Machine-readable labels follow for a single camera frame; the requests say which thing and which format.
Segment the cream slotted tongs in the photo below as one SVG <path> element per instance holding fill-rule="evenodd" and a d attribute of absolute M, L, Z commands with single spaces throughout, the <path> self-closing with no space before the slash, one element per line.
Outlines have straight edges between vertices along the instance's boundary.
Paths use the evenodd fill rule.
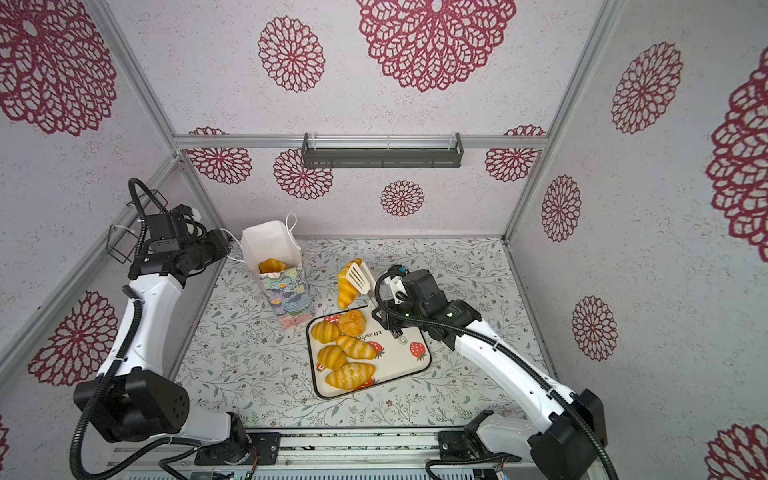
<path fill-rule="evenodd" d="M 376 279 L 373 277 L 369 267 L 363 261 L 360 263 L 352 261 L 345 278 L 354 286 L 361 295 L 367 295 L 373 306 L 378 306 L 376 300 Z"/>

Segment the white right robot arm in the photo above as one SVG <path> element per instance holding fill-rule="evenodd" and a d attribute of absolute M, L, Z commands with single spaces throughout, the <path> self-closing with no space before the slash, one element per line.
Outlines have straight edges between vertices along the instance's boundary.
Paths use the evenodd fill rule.
<path fill-rule="evenodd" d="M 531 461 L 547 479 L 580 479 L 600 462 L 610 479 L 618 471 L 607 452 L 602 400 L 553 379 L 508 345 L 481 313 L 450 300 L 426 269 L 401 265 L 382 274 L 370 291 L 373 316 L 394 336 L 415 327 L 478 366 L 524 412 L 523 419 L 484 410 L 462 432 L 451 432 L 438 465 L 465 466 Z"/>

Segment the round yellow bun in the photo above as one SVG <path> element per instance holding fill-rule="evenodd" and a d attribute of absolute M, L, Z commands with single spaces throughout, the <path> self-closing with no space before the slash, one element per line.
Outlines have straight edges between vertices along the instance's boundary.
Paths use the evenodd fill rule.
<path fill-rule="evenodd" d="M 310 329 L 311 336 L 321 344 L 334 343 L 341 335 L 341 331 L 336 323 L 329 321 L 318 321 Z"/>
<path fill-rule="evenodd" d="M 338 345 L 328 345 L 318 352 L 319 370 L 336 370 L 348 363 L 347 355 Z"/>

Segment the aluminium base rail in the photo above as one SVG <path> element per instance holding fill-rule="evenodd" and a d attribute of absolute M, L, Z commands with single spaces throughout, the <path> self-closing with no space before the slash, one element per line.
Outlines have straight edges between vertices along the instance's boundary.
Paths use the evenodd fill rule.
<path fill-rule="evenodd" d="M 238 463 L 215 460 L 199 454 L 193 462 L 198 469 L 239 468 L 254 465 L 268 470 L 373 470 L 421 469 L 435 460 L 440 468 L 489 468 L 511 472 L 518 478 L 547 479 L 531 459 L 508 448 L 507 460 L 492 460 L 489 448 L 477 434 L 461 427 L 371 427 L 319 429 L 247 429 L 252 453 Z"/>

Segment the large oval striped loaf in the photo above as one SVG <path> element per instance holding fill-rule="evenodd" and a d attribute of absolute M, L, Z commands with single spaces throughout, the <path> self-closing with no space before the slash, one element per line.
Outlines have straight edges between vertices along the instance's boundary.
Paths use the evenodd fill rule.
<path fill-rule="evenodd" d="M 325 382 L 337 389 L 355 390 L 368 382 L 376 367 L 368 363 L 348 363 L 330 373 Z"/>

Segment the long braided bread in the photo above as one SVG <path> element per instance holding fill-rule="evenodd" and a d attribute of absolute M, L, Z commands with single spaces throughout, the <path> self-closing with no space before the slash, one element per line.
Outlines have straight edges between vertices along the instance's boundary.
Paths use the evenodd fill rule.
<path fill-rule="evenodd" d="M 288 268 L 286 263 L 274 258 L 269 258 L 258 265 L 261 274 L 280 273 Z"/>

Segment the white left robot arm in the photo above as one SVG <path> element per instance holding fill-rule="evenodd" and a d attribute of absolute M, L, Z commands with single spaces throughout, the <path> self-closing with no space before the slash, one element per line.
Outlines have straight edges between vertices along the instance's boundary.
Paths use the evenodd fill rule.
<path fill-rule="evenodd" d="M 138 178 L 129 180 L 128 190 L 141 223 L 129 282 L 122 288 L 128 303 L 96 377 L 75 388 L 81 416 L 69 447 L 71 474 L 109 479 L 164 445 L 184 446 L 188 455 L 216 464 L 241 464 L 253 453 L 242 419 L 193 404 L 163 368 L 174 308 L 188 279 L 227 258 L 231 240 L 221 229 L 207 229 L 190 206 L 167 209 Z M 88 427 L 109 443 L 142 446 L 117 465 L 92 473 L 83 462 Z"/>

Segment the orange croissant bread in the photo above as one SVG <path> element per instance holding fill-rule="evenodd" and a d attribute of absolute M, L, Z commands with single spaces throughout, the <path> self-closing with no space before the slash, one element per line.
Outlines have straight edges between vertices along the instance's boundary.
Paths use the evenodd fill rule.
<path fill-rule="evenodd" d="M 350 310 L 338 317 L 338 327 L 342 334 L 359 337 L 367 327 L 367 320 L 360 310 Z"/>

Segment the floral paper bag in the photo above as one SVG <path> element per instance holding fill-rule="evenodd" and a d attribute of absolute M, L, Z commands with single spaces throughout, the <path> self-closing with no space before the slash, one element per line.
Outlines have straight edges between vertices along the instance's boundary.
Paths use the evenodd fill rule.
<path fill-rule="evenodd" d="M 314 307 L 306 275 L 302 266 L 302 250 L 293 230 L 298 223 L 295 213 L 289 212 L 284 220 L 273 220 L 248 227 L 240 237 L 223 229 L 239 248 L 240 257 L 228 255 L 230 260 L 245 264 L 255 275 L 257 286 L 275 313 L 283 329 L 300 325 L 314 317 Z M 258 265 L 274 258 L 289 268 L 280 273 L 261 274 Z"/>

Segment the white strawberry tray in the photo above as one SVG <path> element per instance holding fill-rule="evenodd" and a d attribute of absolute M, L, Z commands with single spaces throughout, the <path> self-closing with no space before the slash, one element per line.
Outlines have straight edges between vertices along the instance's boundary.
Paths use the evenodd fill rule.
<path fill-rule="evenodd" d="M 369 305 L 317 317 L 306 327 L 313 389 L 330 400 L 421 373 L 432 362 L 416 327 L 395 337 Z"/>

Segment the striped roll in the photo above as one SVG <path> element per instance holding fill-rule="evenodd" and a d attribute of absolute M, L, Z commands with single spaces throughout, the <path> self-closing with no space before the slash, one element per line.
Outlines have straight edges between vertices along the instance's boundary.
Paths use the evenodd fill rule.
<path fill-rule="evenodd" d="M 343 349 L 347 357 L 352 359 L 372 360 L 376 357 L 376 349 L 368 342 L 357 338 L 340 335 L 336 344 Z"/>

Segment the striped croissant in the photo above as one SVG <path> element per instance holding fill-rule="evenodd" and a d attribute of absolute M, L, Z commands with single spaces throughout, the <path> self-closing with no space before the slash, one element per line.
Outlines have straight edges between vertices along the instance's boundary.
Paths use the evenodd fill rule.
<path fill-rule="evenodd" d="M 348 307 L 350 307 L 353 302 L 358 298 L 360 295 L 360 292 L 355 288 L 355 286 L 346 278 L 346 275 L 350 269 L 350 267 L 353 264 L 360 265 L 362 263 L 362 260 L 360 258 L 356 258 L 350 262 L 348 262 L 344 268 L 340 271 L 338 274 L 338 297 L 337 297 L 337 306 L 341 310 L 345 310 Z"/>

